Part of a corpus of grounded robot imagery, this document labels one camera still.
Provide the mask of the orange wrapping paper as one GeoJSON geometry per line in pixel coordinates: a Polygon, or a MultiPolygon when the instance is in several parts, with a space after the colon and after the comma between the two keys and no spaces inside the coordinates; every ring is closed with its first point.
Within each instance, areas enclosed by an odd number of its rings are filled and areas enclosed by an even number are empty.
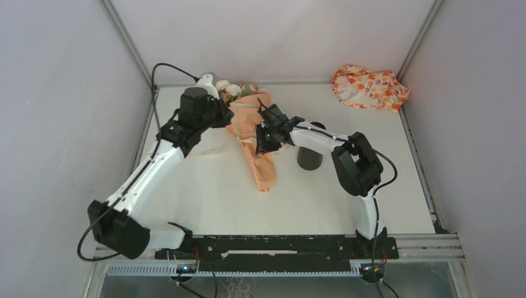
{"type": "Polygon", "coordinates": [[[230,103],[234,116],[226,130],[240,143],[249,171],[257,189],[268,192],[276,183],[275,165],[272,155],[257,154],[256,126],[262,123],[259,114],[261,104],[269,107],[271,95],[268,93],[252,94],[241,97],[230,103]]]}

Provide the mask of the pink white flower bouquet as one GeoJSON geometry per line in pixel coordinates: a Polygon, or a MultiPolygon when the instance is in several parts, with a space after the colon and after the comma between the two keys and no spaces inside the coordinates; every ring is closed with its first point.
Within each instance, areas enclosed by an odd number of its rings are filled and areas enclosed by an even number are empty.
{"type": "Polygon", "coordinates": [[[268,90],[259,87],[256,84],[249,83],[230,83],[228,80],[220,80],[215,84],[215,88],[218,91],[220,98],[225,103],[231,103],[237,99],[253,94],[265,94],[268,90]]]}

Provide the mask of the dark brown vase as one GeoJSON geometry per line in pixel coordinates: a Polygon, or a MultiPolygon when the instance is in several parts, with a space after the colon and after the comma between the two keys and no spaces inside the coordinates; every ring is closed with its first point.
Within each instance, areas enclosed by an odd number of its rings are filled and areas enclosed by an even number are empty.
{"type": "Polygon", "coordinates": [[[294,144],[298,147],[297,163],[307,171],[318,169],[322,162],[323,156],[329,150],[328,141],[325,135],[319,132],[325,132],[326,127],[319,122],[300,122],[300,127],[292,133],[294,144]]]}

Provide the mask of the cream ribbon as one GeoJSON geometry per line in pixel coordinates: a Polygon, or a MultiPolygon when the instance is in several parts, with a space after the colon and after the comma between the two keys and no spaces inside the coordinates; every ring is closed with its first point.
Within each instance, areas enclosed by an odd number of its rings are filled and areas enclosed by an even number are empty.
{"type": "Polygon", "coordinates": [[[229,133],[225,128],[208,129],[201,134],[201,141],[193,147],[189,156],[202,156],[221,153],[227,145],[229,133]]]}

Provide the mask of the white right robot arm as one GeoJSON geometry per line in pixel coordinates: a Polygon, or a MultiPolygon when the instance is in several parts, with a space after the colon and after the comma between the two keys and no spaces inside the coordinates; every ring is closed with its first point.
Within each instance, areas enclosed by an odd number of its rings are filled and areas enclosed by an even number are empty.
{"type": "Polygon", "coordinates": [[[381,253],[387,231],[381,223],[375,196],[382,187],[382,154],[360,132],[351,136],[332,133],[301,117],[288,118],[275,104],[269,107],[261,104],[258,113],[262,123],[256,125],[256,153],[271,153],[288,144],[330,156],[339,184],[359,200],[356,228],[359,252],[366,258],[381,253]]]}

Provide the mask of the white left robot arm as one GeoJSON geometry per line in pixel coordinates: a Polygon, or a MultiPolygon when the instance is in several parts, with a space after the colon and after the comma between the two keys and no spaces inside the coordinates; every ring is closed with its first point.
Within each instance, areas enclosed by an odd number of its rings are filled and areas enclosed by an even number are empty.
{"type": "Polygon", "coordinates": [[[148,156],[104,202],[89,205],[88,230],[96,242],[131,260],[146,250],[159,249],[188,258],[194,250],[193,241],[187,238],[191,230],[173,222],[147,227],[140,223],[140,217],[159,185],[201,141],[202,134],[226,127],[232,118],[233,112],[214,86],[185,89],[179,108],[160,126],[148,156]]]}

